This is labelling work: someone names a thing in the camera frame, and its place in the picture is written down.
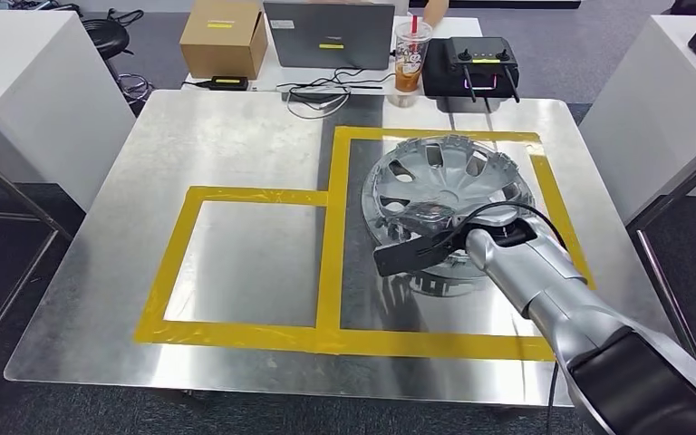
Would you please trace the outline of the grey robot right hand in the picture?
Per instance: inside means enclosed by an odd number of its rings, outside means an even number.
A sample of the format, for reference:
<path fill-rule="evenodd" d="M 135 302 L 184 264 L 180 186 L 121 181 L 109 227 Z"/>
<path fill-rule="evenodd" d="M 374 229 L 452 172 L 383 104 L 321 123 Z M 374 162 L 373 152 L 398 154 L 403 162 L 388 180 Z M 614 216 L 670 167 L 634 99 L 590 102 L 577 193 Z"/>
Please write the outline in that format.
<path fill-rule="evenodd" d="M 411 233 L 430 237 L 446 230 L 456 214 L 456 209 L 446 205 L 415 202 L 404 209 L 399 222 Z"/>

